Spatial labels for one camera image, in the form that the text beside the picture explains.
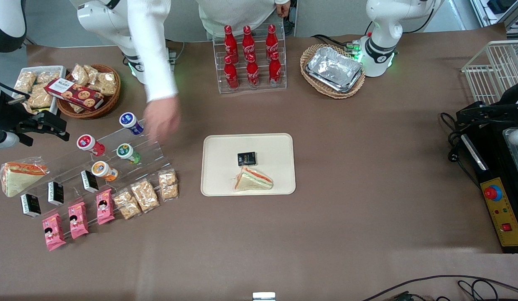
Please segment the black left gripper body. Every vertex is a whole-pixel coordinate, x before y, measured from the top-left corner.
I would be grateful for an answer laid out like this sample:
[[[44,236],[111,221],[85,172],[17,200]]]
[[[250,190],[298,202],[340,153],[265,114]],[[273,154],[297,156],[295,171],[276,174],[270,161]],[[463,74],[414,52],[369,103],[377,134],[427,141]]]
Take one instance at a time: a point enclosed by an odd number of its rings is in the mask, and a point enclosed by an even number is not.
[[[487,106],[487,121],[490,124],[518,126],[518,103]]]

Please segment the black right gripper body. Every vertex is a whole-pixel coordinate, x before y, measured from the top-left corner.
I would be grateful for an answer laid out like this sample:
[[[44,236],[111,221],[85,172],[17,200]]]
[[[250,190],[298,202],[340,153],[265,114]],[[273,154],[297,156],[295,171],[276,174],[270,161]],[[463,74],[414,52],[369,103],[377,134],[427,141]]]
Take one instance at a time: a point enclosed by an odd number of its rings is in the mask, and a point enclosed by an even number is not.
[[[0,135],[6,132],[14,134],[37,132],[41,133],[34,114],[26,111],[24,105],[18,103],[9,105],[7,101],[0,99]]]

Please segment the person's right hand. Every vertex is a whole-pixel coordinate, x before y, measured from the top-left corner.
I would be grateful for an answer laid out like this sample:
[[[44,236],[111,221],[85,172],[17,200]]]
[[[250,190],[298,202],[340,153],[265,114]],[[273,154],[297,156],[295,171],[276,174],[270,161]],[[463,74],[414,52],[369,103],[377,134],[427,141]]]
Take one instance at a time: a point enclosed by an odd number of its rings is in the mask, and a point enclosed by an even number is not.
[[[148,102],[144,118],[148,137],[158,143],[164,143],[180,126],[180,99],[167,97]]]

